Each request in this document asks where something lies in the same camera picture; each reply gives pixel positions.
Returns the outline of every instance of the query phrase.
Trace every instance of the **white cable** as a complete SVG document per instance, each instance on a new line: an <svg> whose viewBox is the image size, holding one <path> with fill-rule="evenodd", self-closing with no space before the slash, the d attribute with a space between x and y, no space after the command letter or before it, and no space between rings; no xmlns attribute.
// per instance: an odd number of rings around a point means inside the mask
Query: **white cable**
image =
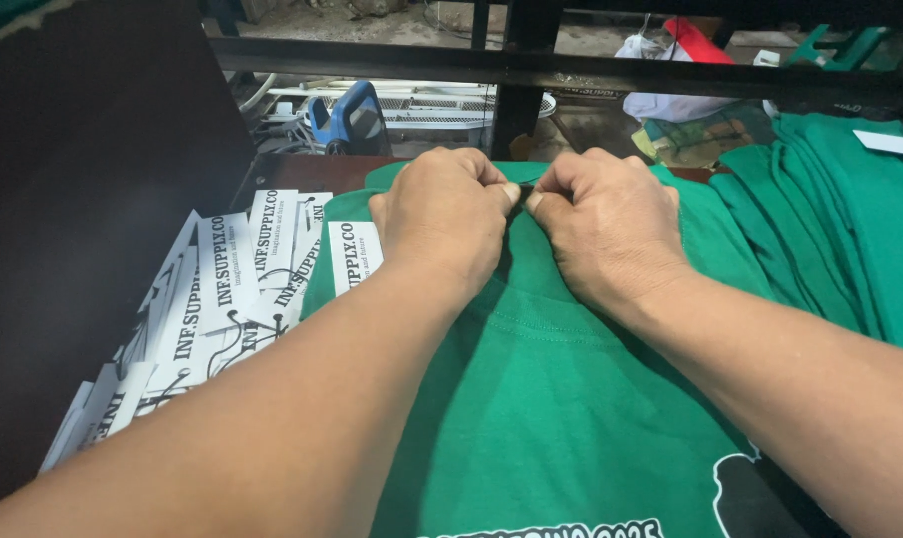
<svg viewBox="0 0 903 538"><path fill-rule="evenodd" d="M251 109L252 107L254 107L255 104L257 104L259 102L259 100L262 99L262 96L266 95L266 92L268 91L268 89L271 88L271 86L275 83L275 77L276 77L275 73L272 73L271 75L269 75L268 78L266 79L265 83L262 84L262 87L259 88L257 92L255 92L255 94L252 96L252 98L239 106L239 112L246 112L249 109Z"/></svg>

